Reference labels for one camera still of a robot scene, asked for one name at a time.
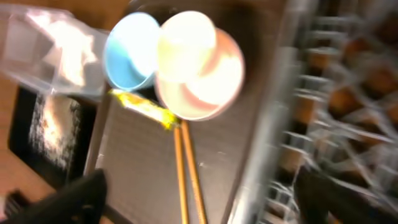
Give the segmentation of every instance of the stainless steel surface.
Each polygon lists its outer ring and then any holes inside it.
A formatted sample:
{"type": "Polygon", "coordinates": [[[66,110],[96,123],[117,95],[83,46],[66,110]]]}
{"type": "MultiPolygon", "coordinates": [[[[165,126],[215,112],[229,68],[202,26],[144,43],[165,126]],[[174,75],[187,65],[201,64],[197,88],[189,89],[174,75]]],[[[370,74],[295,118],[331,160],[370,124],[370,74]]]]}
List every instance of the stainless steel surface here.
{"type": "Polygon", "coordinates": [[[283,130],[289,122],[297,81],[296,49],[283,47],[276,56],[272,89],[261,103],[251,151],[228,223],[255,223],[264,208],[267,186],[275,173],[283,130]]]}

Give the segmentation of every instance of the blue bowl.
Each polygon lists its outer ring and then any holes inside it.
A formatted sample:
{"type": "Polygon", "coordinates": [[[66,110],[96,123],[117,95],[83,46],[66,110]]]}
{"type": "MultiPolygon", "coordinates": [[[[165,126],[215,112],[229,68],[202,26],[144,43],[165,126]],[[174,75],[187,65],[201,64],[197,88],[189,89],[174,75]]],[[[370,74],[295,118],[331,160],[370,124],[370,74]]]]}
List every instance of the blue bowl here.
{"type": "Polygon", "coordinates": [[[120,20],[106,40],[104,67],[109,84],[124,91],[136,91],[154,84],[160,27],[143,12],[120,20]]]}

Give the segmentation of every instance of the yellow wrapper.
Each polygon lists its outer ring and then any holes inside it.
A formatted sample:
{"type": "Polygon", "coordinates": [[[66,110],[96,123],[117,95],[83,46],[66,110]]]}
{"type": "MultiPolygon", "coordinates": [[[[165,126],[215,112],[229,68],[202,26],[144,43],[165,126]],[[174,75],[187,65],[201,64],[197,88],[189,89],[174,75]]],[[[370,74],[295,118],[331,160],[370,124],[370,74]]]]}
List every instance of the yellow wrapper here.
{"type": "Polygon", "coordinates": [[[178,118],[173,113],[157,106],[150,100],[122,90],[112,89],[109,93],[114,95],[123,107],[137,111],[148,118],[158,121],[166,129],[172,129],[175,124],[178,124],[178,118]]]}

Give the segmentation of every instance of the wire rack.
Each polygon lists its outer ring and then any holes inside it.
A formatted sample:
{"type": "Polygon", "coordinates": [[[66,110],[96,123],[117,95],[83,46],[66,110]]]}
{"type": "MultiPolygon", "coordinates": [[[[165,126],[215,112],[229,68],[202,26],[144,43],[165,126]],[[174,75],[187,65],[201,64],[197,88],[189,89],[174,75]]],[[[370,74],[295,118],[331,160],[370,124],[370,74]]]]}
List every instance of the wire rack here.
{"type": "Polygon", "coordinates": [[[398,3],[310,2],[296,111],[261,223],[299,222],[293,185],[304,164],[398,212],[398,37],[388,33],[398,3]]]}

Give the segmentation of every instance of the dish rack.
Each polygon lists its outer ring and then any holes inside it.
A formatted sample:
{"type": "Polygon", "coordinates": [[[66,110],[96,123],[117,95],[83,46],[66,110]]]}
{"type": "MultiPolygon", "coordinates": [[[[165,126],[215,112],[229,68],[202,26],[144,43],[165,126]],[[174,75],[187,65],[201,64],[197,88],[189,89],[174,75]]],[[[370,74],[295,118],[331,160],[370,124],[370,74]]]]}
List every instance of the dish rack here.
{"type": "Polygon", "coordinates": [[[298,27],[296,110],[260,223],[299,223],[310,165],[398,212],[398,1],[312,1],[298,27]]]}

